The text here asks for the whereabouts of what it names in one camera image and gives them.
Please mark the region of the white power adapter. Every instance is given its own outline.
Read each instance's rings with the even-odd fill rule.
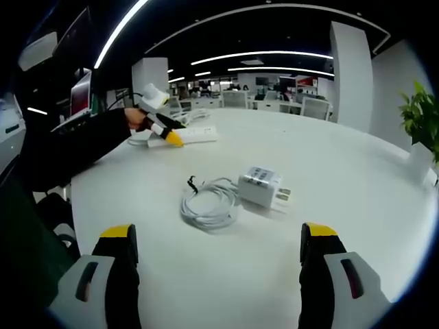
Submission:
[[[254,202],[265,208],[273,208],[275,198],[287,202],[291,191],[281,188],[282,177],[275,172],[251,167],[239,176],[238,195],[240,198]]]

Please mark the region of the white column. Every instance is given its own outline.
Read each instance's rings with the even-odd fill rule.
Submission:
[[[334,121],[369,132],[373,109],[373,73],[363,30],[331,23],[334,57]]]
[[[161,91],[169,89],[167,58],[142,58],[131,68],[132,90],[142,93],[147,84],[154,84]],[[138,104],[139,96],[134,96],[134,104]]]

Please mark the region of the green leaves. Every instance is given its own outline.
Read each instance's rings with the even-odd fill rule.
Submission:
[[[405,102],[399,106],[404,130],[412,137],[413,143],[421,142],[430,149],[439,163],[439,101],[434,95],[427,94],[417,81],[414,89],[416,93],[411,97],[400,93]]]

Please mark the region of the power strip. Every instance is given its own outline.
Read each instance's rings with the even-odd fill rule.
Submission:
[[[190,127],[174,131],[181,137],[184,144],[215,142],[218,140],[217,128],[215,126]],[[169,143],[155,135],[151,135],[147,145],[148,147],[160,147],[169,145]]]

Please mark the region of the black ceiling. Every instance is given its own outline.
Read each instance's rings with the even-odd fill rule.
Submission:
[[[86,64],[93,67],[102,47],[124,14],[137,0],[118,1],[59,1],[47,19],[34,31],[29,41],[36,40],[47,32],[65,33],[77,15],[86,7],[90,8],[93,24],[93,41],[83,47]],[[283,3],[294,1],[283,0]],[[363,29],[370,48],[376,47],[385,34],[358,20],[332,12],[304,8],[273,8],[280,1],[272,0],[271,8],[225,16],[196,26],[160,44],[147,55],[145,51],[156,43],[184,27],[230,10],[255,5],[267,5],[265,0],[149,0],[137,15],[128,23],[110,48],[97,72],[97,81],[103,90],[129,87],[131,85],[131,66],[143,56],[160,56],[169,59],[169,68],[174,69],[170,78],[185,76],[191,79],[195,73],[211,71],[212,76],[227,74],[227,69],[244,66],[240,62],[258,58],[265,66],[285,66],[330,71],[326,60],[304,56],[248,56],[218,60],[191,66],[196,60],[247,51],[287,50],[331,54],[329,30],[331,21],[339,21]],[[328,1],[305,1],[303,3],[331,7],[371,21],[388,30],[392,37],[380,49],[383,51],[414,31],[413,17],[422,8],[404,8],[383,4],[382,1],[364,3],[328,3]],[[58,101],[68,97],[74,81],[74,59],[68,62],[46,62],[34,72],[22,76],[28,90],[42,91],[43,101]]]

